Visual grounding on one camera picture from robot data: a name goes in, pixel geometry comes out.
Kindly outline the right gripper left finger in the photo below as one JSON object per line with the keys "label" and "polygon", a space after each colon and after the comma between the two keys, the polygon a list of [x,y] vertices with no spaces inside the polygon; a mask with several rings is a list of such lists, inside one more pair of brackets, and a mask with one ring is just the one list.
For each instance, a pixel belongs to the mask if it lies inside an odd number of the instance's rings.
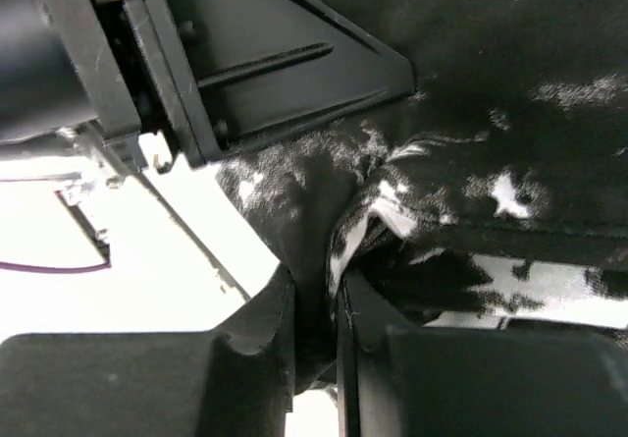
{"label": "right gripper left finger", "polygon": [[1,347],[5,436],[281,436],[294,393],[284,268],[209,331],[24,334]]}

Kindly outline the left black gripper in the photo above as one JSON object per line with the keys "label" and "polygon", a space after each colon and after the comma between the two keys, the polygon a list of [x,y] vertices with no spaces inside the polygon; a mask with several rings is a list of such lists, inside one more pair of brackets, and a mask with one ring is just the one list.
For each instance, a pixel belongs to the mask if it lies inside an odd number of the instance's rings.
{"label": "left black gripper", "polygon": [[158,53],[143,0],[1,0],[2,170],[169,170]]}

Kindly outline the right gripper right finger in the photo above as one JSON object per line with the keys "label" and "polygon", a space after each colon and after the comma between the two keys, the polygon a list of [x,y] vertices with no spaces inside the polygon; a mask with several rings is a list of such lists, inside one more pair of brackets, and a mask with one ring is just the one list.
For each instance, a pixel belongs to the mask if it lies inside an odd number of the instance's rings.
{"label": "right gripper right finger", "polygon": [[343,436],[623,436],[627,354],[607,329],[421,327],[358,272],[338,294]]}

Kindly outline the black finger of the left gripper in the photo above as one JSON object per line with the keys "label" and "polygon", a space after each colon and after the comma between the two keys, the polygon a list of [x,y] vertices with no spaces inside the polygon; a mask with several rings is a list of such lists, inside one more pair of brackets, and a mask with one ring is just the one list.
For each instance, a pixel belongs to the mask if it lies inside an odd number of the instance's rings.
{"label": "black finger of the left gripper", "polygon": [[409,95],[410,62],[320,0],[124,0],[193,167]]}

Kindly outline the black white patterned garment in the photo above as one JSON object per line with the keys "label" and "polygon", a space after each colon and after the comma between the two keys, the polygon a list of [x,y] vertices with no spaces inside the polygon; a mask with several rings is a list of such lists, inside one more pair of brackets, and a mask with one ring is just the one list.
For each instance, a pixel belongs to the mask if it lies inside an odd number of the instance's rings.
{"label": "black white patterned garment", "polygon": [[294,281],[297,393],[349,268],[424,322],[627,301],[627,0],[322,1],[416,89],[218,171]]}

